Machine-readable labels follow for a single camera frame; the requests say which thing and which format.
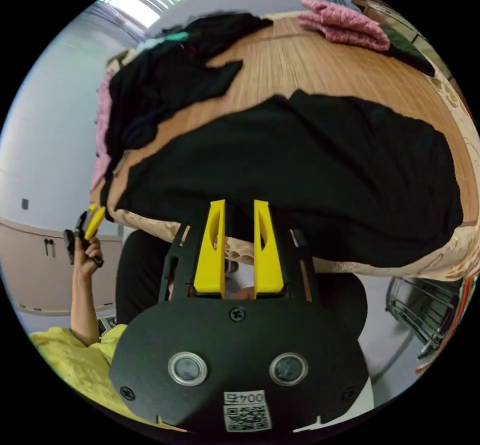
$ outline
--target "person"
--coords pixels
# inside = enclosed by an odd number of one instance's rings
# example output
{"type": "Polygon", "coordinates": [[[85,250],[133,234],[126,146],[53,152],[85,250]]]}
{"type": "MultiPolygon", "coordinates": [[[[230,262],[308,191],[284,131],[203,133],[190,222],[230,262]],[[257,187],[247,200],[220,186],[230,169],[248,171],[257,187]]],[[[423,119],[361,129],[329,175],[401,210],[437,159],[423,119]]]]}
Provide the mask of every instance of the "person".
{"type": "MultiPolygon", "coordinates": [[[[100,337],[93,300],[93,276],[97,266],[93,257],[102,257],[101,243],[94,237],[83,250],[75,238],[72,273],[70,328],[54,326],[34,332],[30,339],[45,361],[69,386],[91,401],[117,414],[144,424],[151,423],[134,415],[126,407],[109,380],[109,368],[115,347],[129,323],[159,300],[165,257],[171,244],[136,230],[126,239],[118,264],[115,288],[117,325],[100,337]]],[[[168,289],[171,297],[175,277],[168,289]]],[[[232,298],[248,300],[253,287],[241,289],[232,298]]],[[[185,432],[165,423],[158,427],[185,432]]]]}

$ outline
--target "bed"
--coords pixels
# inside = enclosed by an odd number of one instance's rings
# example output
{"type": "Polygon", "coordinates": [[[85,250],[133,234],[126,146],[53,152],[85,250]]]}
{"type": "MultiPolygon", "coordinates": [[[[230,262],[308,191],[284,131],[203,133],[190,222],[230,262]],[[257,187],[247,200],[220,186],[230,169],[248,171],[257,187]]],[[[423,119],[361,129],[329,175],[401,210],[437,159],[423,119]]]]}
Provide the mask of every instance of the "bed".
{"type": "MultiPolygon", "coordinates": [[[[250,108],[273,94],[289,97],[296,89],[335,96],[352,95],[391,107],[402,115],[422,119],[442,132],[450,146],[460,188],[463,223],[442,248],[396,268],[314,258],[318,273],[353,272],[371,276],[422,277],[454,281],[474,273],[480,264],[480,139],[459,96],[435,67],[430,78],[416,69],[373,51],[330,43],[297,24],[297,12],[268,15],[273,26],[253,33],[209,64],[243,59],[244,65],[227,94],[179,111],[158,125],[156,138],[142,149],[129,151],[117,167],[107,208],[113,220],[171,242],[178,223],[152,220],[129,210],[115,210],[125,190],[129,169],[160,150],[174,137],[221,115],[250,108]]],[[[102,179],[90,200],[100,203],[102,179]]],[[[228,237],[225,256],[252,264],[253,244],[228,237]]]]}

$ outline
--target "yellow shirt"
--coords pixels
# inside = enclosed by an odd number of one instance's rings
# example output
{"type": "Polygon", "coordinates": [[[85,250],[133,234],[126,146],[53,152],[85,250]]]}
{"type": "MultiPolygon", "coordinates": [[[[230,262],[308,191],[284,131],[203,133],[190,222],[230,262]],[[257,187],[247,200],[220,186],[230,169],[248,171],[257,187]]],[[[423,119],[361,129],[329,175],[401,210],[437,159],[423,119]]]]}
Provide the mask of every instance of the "yellow shirt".
{"type": "Polygon", "coordinates": [[[115,347],[126,327],[117,325],[101,338],[100,343],[88,347],[62,326],[32,333],[30,339],[57,375],[90,400],[129,419],[153,427],[185,432],[160,420],[158,425],[153,425],[134,415],[114,390],[109,380],[109,368],[115,347]]]}

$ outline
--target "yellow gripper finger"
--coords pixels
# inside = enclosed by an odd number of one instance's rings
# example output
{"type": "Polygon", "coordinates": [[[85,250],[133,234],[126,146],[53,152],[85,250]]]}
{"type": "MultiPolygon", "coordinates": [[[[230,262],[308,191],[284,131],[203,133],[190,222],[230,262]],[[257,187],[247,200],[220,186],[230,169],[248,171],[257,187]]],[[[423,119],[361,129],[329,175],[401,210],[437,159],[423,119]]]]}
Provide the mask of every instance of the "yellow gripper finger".
{"type": "Polygon", "coordinates": [[[257,294],[280,293],[284,287],[284,279],[270,216],[269,203],[267,201],[255,200],[253,202],[253,215],[253,293],[256,298],[257,294]]]}
{"type": "Polygon", "coordinates": [[[210,202],[193,286],[199,294],[225,298],[225,200],[210,202]]]}
{"type": "MultiPolygon", "coordinates": [[[[92,205],[88,208],[92,212],[96,209],[95,207],[92,209],[92,205]]],[[[90,223],[88,224],[88,227],[85,231],[85,239],[90,240],[93,236],[95,236],[95,233],[97,233],[97,230],[99,229],[100,224],[102,223],[102,220],[105,217],[105,207],[102,206],[99,208],[97,211],[94,212],[93,217],[90,220],[90,223]]]]}

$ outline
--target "cabinet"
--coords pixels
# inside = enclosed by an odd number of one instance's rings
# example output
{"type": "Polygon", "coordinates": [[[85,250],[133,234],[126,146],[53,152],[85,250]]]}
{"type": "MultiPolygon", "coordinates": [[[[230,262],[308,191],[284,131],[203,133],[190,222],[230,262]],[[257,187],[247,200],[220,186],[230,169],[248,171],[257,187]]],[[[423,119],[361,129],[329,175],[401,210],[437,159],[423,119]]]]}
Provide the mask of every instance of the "cabinet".
{"type": "MultiPolygon", "coordinates": [[[[104,265],[93,277],[97,312],[115,306],[115,281],[122,251],[120,236],[99,236],[104,265]]],[[[0,218],[0,266],[7,293],[21,311],[69,315],[72,265],[63,233],[7,222],[0,218]]]]}

